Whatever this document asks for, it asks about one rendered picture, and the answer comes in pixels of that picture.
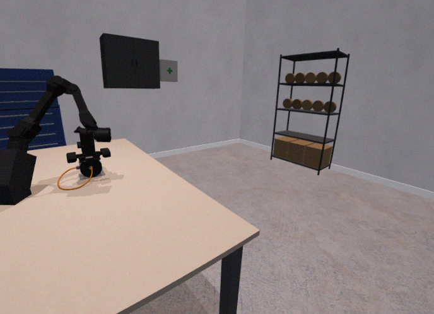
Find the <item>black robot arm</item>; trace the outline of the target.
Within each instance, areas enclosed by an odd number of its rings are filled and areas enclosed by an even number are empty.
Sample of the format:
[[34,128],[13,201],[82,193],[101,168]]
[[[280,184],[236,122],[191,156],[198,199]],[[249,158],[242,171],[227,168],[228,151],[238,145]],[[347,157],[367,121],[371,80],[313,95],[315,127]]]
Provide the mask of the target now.
[[78,148],[81,148],[81,143],[88,144],[94,140],[97,142],[111,142],[110,128],[98,128],[95,119],[89,110],[87,110],[86,103],[80,94],[81,90],[79,87],[60,76],[52,76],[47,83],[46,92],[38,101],[29,116],[21,119],[15,127],[6,132],[9,137],[6,149],[19,149],[20,151],[27,153],[28,143],[30,143],[42,130],[39,126],[40,121],[54,100],[63,93],[68,95],[73,94],[79,110],[80,122],[85,127],[77,127],[74,131],[74,133],[79,133],[80,136],[80,142],[77,142]]

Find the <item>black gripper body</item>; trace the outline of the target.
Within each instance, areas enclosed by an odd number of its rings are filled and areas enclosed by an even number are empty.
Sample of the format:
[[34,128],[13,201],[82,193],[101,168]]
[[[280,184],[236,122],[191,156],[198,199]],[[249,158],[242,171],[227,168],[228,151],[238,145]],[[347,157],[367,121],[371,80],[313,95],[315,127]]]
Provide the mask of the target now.
[[111,157],[109,148],[102,148],[100,149],[100,151],[95,151],[94,145],[94,141],[88,144],[81,143],[82,154],[76,154],[76,152],[67,153],[67,162],[74,163],[77,161],[77,158],[79,159],[79,161],[85,161],[85,157],[89,156],[94,156],[94,158],[99,158],[100,155],[102,155],[104,158]]

